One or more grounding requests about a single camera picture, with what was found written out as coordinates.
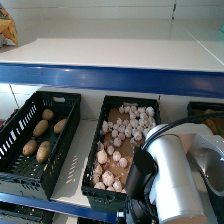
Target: crate handle hole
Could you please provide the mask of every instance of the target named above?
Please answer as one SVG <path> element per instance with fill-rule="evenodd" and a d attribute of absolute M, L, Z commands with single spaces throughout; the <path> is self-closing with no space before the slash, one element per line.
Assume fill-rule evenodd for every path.
<path fill-rule="evenodd" d="M 3 150 L 0 148 L 0 152 L 1 152 L 1 154 L 4 156 L 4 152 L 3 152 Z"/>
<path fill-rule="evenodd" d="M 53 97 L 53 101 L 54 102 L 58 102 L 58 103 L 64 103 L 65 102 L 65 98 L 64 97 Z"/>
<path fill-rule="evenodd" d="M 14 134 L 14 131 L 11 131 L 10 134 L 11 134 L 13 140 L 15 141 L 15 140 L 16 140 L 16 136 L 15 136 L 15 134 Z"/>
<path fill-rule="evenodd" d="M 19 121 L 19 126 L 20 126 L 21 130 L 24 129 L 22 121 Z"/>

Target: brown potato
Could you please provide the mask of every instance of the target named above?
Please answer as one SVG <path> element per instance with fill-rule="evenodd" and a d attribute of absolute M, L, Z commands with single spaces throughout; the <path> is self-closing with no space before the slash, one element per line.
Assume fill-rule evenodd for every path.
<path fill-rule="evenodd" d="M 23 147 L 23 155 L 30 156 L 36 151 L 36 149 L 37 149 L 37 142 L 35 140 L 30 140 Z"/>
<path fill-rule="evenodd" d="M 35 137 L 40 137 L 48 129 L 48 121 L 41 120 L 33 130 L 33 135 Z"/>
<path fill-rule="evenodd" d="M 54 112 L 50 109 L 45 109 L 42 113 L 43 120 L 50 121 L 53 119 L 53 117 L 54 117 Z"/>
<path fill-rule="evenodd" d="M 207 120 L 205 120 L 205 124 L 212 130 L 214 135 L 219 134 L 219 132 L 218 132 L 216 126 L 215 126 L 214 121 L 212 121 L 211 119 L 207 119 Z"/>
<path fill-rule="evenodd" d="M 43 163 L 47 160 L 48 156 L 50 155 L 51 152 L 51 144 L 48 141 L 44 141 L 41 143 L 38 151 L 37 151 L 37 162 Z"/>
<path fill-rule="evenodd" d="M 211 113 L 215 113 L 214 110 L 208 109 L 204 112 L 204 114 L 211 114 Z"/>
<path fill-rule="evenodd" d="M 64 125 L 65 125 L 66 119 L 63 119 L 61 121 L 59 121 L 55 126 L 54 126 L 54 133 L 55 134 L 59 134 L 61 132 L 61 130 L 63 129 Z"/>

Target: shelf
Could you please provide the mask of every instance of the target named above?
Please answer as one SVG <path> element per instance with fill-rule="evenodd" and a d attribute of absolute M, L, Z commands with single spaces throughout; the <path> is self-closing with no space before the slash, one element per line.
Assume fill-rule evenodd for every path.
<path fill-rule="evenodd" d="M 178 20 L 17 20 L 16 26 L 19 45 L 0 49 L 2 63 L 224 71 L 192 37 L 201 26 L 188 33 Z M 223 39 L 216 40 L 222 49 Z"/>
<path fill-rule="evenodd" d="M 97 121 L 80 121 L 50 201 L 4 193 L 0 193 L 0 201 L 116 223 L 115 214 L 92 210 L 87 197 L 81 192 L 82 176 L 96 125 Z"/>
<path fill-rule="evenodd" d="M 18 20 L 0 83 L 223 98 L 223 21 L 209 21 Z"/>

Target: white wall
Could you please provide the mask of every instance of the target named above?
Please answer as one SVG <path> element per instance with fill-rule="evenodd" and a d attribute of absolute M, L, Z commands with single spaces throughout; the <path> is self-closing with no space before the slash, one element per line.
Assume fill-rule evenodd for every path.
<path fill-rule="evenodd" d="M 223 18 L 223 0 L 1 0 L 14 19 Z"/>
<path fill-rule="evenodd" d="M 135 92 L 69 89 L 69 88 L 23 86 L 23 85 L 12 85 L 12 89 L 19 107 L 21 107 L 25 103 L 25 101 L 29 99 L 30 96 L 37 90 L 51 91 L 51 92 L 80 93 L 82 95 L 81 119 L 90 119 L 90 120 L 98 120 L 100 109 L 105 95 L 156 99 L 159 102 L 162 123 L 170 123 L 172 121 L 187 117 L 187 105 L 190 101 L 224 103 L 224 99 L 159 95 L 159 94 L 135 93 Z M 9 100 L 9 97 L 13 97 L 12 93 L 7 94 L 5 93 L 5 95 L 7 95 L 6 100 Z M 4 117 L 7 118 L 8 115 L 7 112 L 13 111 L 13 109 L 15 109 L 13 106 L 15 105 L 16 105 L 15 101 L 11 99 L 10 104 L 7 104 L 7 107 L 4 108 L 4 111 L 6 111 L 4 112 Z"/>

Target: white shelf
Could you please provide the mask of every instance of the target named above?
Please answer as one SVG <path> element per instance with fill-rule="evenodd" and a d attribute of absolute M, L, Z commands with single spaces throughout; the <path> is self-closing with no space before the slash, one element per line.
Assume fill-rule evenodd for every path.
<path fill-rule="evenodd" d="M 207 51 L 194 38 L 201 23 L 187 21 L 194 26 L 186 30 L 169 19 L 17 20 L 19 45 L 0 49 L 0 62 L 223 72 L 224 34 Z"/>
<path fill-rule="evenodd" d="M 80 121 L 51 200 L 90 208 L 81 186 L 96 125 L 97 121 Z"/>

